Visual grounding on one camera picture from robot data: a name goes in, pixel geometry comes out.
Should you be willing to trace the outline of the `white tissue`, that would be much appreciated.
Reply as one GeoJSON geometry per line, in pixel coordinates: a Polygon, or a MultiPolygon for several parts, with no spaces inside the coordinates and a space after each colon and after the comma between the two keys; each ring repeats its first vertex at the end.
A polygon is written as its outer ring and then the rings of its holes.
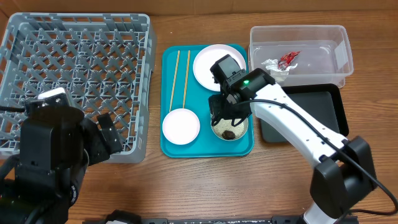
{"type": "Polygon", "coordinates": [[[267,59],[261,63],[269,74],[274,78],[277,83],[284,82],[289,72],[297,67],[297,63],[294,65],[289,65],[287,67],[279,68],[279,61],[277,59],[267,59]]]}

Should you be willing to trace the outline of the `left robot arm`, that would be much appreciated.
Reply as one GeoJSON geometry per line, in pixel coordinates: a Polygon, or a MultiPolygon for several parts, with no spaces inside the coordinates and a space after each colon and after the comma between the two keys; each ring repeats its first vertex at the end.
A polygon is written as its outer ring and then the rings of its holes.
{"type": "Polygon", "coordinates": [[[88,166],[122,149],[111,116],[44,106],[21,126],[21,148],[1,166],[1,223],[66,223],[88,166]]]}

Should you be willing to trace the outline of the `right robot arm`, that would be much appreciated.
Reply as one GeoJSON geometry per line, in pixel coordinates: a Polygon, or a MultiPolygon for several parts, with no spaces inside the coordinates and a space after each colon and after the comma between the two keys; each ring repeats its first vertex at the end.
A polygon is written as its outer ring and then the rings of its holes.
{"type": "Polygon", "coordinates": [[[302,215],[302,222],[340,223],[376,188],[371,148],[363,138],[349,141],[321,124],[260,68],[247,73],[214,66],[210,71],[221,91],[209,99],[213,124],[253,114],[283,135],[312,166],[313,205],[302,215]]]}

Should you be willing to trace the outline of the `red snack wrapper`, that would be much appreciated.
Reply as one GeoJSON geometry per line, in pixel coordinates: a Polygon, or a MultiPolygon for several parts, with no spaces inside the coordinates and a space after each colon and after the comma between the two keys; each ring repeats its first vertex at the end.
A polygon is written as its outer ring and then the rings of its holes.
{"type": "Polygon", "coordinates": [[[285,70],[290,64],[294,61],[294,59],[299,55],[300,51],[297,52],[289,52],[283,55],[278,61],[278,69],[285,70]]]}

